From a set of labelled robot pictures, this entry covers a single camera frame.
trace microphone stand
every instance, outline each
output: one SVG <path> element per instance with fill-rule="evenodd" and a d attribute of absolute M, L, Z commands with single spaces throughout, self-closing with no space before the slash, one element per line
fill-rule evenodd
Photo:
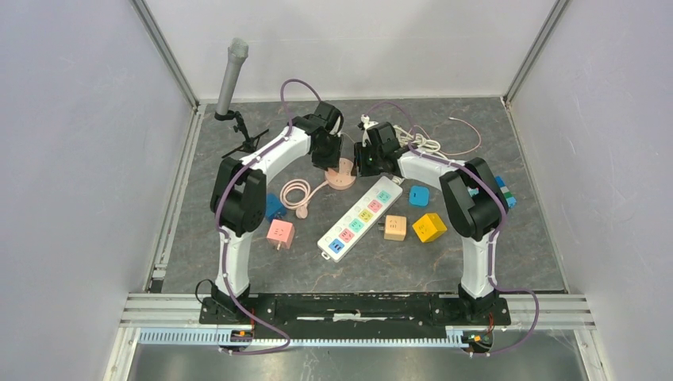
<path fill-rule="evenodd" d="M 215 119 L 219 121 L 232 121 L 236 119 L 236 125 L 233 126 L 233 130 L 234 132 L 240 131 L 241 133 L 243 133 L 244 138 L 244 141 L 241 145 L 239 145 L 232 151 L 228 152 L 226 155 L 222 157 L 222 159 L 231 156 L 234 152 L 253 153 L 257 151 L 257 145 L 260 143 L 260 138 L 262 137 L 262 135 L 269 132 L 269 129 L 265 129 L 261 133 L 251 138 L 250 135 L 248 135 L 248 128 L 245 126 L 243 115 L 241 115 L 240 112 L 238 111 L 229 110 L 224 115 L 215 113 Z"/>

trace gray microphone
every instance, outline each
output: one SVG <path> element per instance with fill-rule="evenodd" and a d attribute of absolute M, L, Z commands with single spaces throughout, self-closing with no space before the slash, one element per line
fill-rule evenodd
<path fill-rule="evenodd" d="M 229 51 L 227 69 L 225 70 L 225 78 L 222 80 L 222 88 L 220 89 L 220 98 L 217 100 L 217 108 L 215 109 L 215 119 L 219 121 L 227 120 L 225 115 L 229 112 L 229 105 L 233 97 L 233 90 L 236 88 L 240 67 L 243 66 L 243 62 L 248 58 L 248 43 L 236 37 L 232 40 L 227 50 Z"/>

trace power strip socket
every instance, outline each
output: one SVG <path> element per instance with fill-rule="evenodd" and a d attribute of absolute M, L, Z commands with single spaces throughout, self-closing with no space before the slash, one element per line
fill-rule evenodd
<path fill-rule="evenodd" d="M 402 195 L 402 188 L 382 176 L 317 242 L 326 260 L 339 262 Z"/>

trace white cable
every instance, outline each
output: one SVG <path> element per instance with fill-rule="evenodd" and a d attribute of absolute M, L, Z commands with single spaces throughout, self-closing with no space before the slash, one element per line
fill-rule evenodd
<path fill-rule="evenodd" d="M 411 143 L 415 145 L 417 149 L 423 152 L 427 152 L 430 155 L 434 155 L 444 160 L 448 160 L 448 158 L 444 155 L 444 153 L 441 152 L 441 144 L 439 141 L 424 137 L 423 134 L 421 133 L 416 133 L 415 135 L 412 135 L 406 132 L 399 125 L 394 125 L 393 128 L 395 129 L 395 136 L 398 138 L 400 145 L 402 147 Z"/>

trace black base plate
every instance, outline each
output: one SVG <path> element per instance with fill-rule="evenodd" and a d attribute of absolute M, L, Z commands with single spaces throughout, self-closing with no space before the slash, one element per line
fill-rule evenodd
<path fill-rule="evenodd" d="M 512 323 L 504 298 L 468 318 L 462 299 L 439 293 L 257 294 L 241 304 L 294 339 L 445 338 L 446 325 L 487 326 L 489 313 L 496 325 Z M 354 316 L 378 320 L 344 319 Z M 199 323 L 250 324 L 250 319 L 205 298 Z M 261 325 L 255 326 L 255 337 L 280 338 Z"/>

